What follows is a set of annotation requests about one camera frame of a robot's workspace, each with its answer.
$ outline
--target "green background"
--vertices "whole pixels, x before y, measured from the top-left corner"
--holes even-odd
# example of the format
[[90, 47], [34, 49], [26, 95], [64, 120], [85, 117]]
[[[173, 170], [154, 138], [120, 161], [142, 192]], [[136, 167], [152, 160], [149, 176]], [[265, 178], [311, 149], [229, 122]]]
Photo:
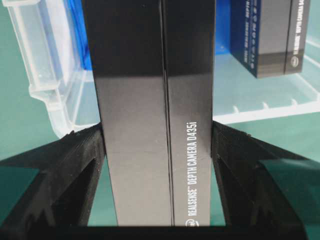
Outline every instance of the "green background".
[[[319, 9], [313, 1], [312, 9]], [[319, 36], [320, 30], [314, 32]], [[0, 5], [0, 160], [56, 141], [46, 107], [30, 97], [29, 82], [8, 10]], [[320, 160], [320, 113], [266, 119], [231, 126], [260, 140]], [[212, 224], [223, 225], [221, 204], [212, 176]], [[108, 166], [104, 164], [89, 220], [90, 225], [116, 224]]]

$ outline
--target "black box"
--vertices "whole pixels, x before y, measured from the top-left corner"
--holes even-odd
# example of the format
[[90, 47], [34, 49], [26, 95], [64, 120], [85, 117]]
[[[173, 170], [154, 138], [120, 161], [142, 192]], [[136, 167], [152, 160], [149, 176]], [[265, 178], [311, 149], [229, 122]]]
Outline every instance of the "black box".
[[208, 226], [215, 1], [82, 4], [119, 226]]
[[176, 226], [209, 226], [215, 1], [165, 0], [166, 79]]
[[300, 73], [310, 0], [231, 0], [231, 53], [255, 77]]
[[160, 0], [84, 0], [119, 226], [172, 224]]

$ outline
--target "transparent plastic container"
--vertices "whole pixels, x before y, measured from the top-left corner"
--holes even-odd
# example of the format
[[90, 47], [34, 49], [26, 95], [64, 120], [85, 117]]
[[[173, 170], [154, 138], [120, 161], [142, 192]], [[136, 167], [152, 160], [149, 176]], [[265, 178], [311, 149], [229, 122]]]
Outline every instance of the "transparent plastic container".
[[[58, 137], [100, 121], [92, 71], [82, 69], [66, 0], [2, 0], [29, 79]], [[303, 72], [256, 79], [230, 54], [215, 57], [213, 119], [232, 124], [320, 112], [320, 1], [311, 1]]]
[[100, 122], [92, 71], [82, 68], [66, 0], [2, 0], [8, 8], [29, 93], [45, 103], [62, 138]]
[[223, 124], [320, 112], [320, 1], [311, 1], [302, 73], [256, 79], [232, 55], [215, 56], [213, 119]]

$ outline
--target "intel logo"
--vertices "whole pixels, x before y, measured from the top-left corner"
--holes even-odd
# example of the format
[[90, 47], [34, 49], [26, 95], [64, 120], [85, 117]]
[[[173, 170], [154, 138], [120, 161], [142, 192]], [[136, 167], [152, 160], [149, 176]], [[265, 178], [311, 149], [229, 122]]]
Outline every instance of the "intel logo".
[[199, 223], [198, 221], [194, 220], [194, 219], [188, 219], [185, 222], [185, 226], [186, 227], [199, 227]]
[[291, 58], [291, 65], [292, 65], [292, 67], [294, 67], [294, 68], [298, 67], [298, 65], [299, 65], [299, 58], [296, 57], [296, 56], [293, 56], [293, 57]]

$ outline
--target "product box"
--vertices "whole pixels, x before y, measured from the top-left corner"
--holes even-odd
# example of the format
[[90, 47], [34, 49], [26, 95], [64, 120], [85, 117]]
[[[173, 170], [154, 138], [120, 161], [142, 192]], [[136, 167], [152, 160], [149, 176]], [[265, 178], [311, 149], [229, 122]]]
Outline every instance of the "product box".
[[215, 1], [163, 2], [174, 224], [209, 226]]
[[170, 226], [160, 0], [83, 0], [119, 226]]
[[310, 0], [231, 0], [233, 56], [255, 77], [300, 73]]
[[119, 226], [210, 224], [214, 0], [82, 0]]

